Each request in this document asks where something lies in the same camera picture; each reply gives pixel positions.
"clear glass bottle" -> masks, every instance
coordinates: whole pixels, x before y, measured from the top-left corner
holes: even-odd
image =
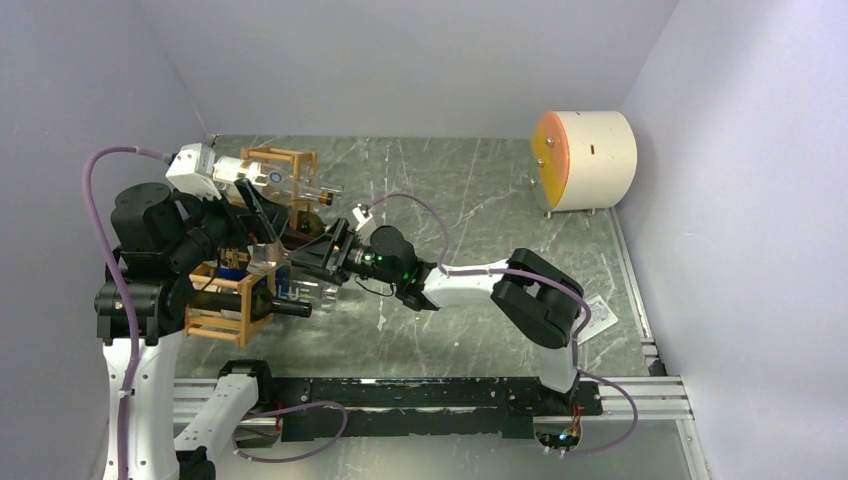
[[[282,168],[270,162],[232,157],[220,157],[215,162],[212,180],[232,186],[239,178],[247,178],[265,198],[284,205],[291,203],[292,193],[296,200],[332,205],[333,196],[337,193],[337,187],[333,185],[328,184],[325,190],[308,185],[307,182],[295,181]],[[227,188],[227,193],[231,199],[240,198],[235,188]]]

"gray wall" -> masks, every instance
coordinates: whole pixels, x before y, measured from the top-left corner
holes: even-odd
[[[142,0],[215,133],[528,137],[621,105],[676,0]]]
[[[848,6],[681,0],[629,94],[621,205],[717,479],[848,469]]]
[[[0,45],[0,478],[87,478],[108,391],[83,162],[105,146],[173,150],[203,134],[133,1],[0,2]],[[163,173],[105,159],[94,175],[102,216],[121,189]]]

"black cable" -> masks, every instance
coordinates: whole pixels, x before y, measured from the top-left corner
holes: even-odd
[[[216,258],[215,260],[216,260],[215,263],[217,264],[215,266],[215,271],[212,272],[212,277],[209,279],[208,282],[206,282],[206,285],[204,285],[203,288],[200,289],[201,292],[206,290],[206,287],[208,287],[209,285],[212,285],[212,282],[214,282],[215,279],[218,278],[218,270],[221,269],[221,255],[219,254],[218,258]]]
[[[393,296],[395,296],[395,286],[394,285],[389,285],[392,288],[392,292],[389,293],[388,295],[386,295],[385,293],[371,290],[370,288],[363,285],[361,280],[362,280],[362,277],[359,276],[359,275],[357,275],[356,277],[353,278],[353,281],[356,282],[357,285],[362,287],[362,289],[365,290],[368,293],[373,293],[374,295],[377,295],[377,296],[380,296],[380,297],[393,297]]]

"gray marble table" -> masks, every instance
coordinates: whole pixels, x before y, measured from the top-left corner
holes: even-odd
[[[534,203],[528,141],[498,139],[219,136],[215,150],[273,145],[318,152],[319,174],[345,192],[319,213],[325,221],[390,191],[429,200],[452,236],[449,265],[489,263],[528,247],[600,295],[618,323],[581,346],[583,364],[600,375],[647,375],[640,332],[626,288],[622,255],[608,211],[544,219]],[[391,199],[378,218],[396,226],[422,258],[443,246],[437,222],[406,199]],[[337,304],[311,318],[278,317],[247,347],[186,339],[177,377],[212,377],[228,360],[260,358],[277,376],[517,376],[538,373],[532,345],[494,305],[413,312],[350,282]]]

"bottle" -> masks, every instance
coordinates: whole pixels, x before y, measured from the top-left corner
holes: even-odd
[[[295,181],[291,175],[273,163],[254,162],[240,158],[220,157],[215,162],[212,180],[215,182],[232,185],[239,178],[246,178],[267,199],[281,205],[291,202],[292,193],[296,200],[318,202],[324,205],[333,204],[335,190],[323,190],[319,187],[310,186],[304,181]],[[329,185],[328,189],[337,187]],[[238,197],[234,188],[227,189],[228,196]]]
[[[254,286],[253,298],[250,305],[250,321],[252,322],[265,318],[269,313],[304,318],[312,315],[312,305],[310,303],[274,298],[271,290],[265,285]],[[211,310],[213,312],[239,312],[241,311],[241,295],[237,293],[199,291],[194,295],[191,302],[189,302],[189,306],[199,310]]]

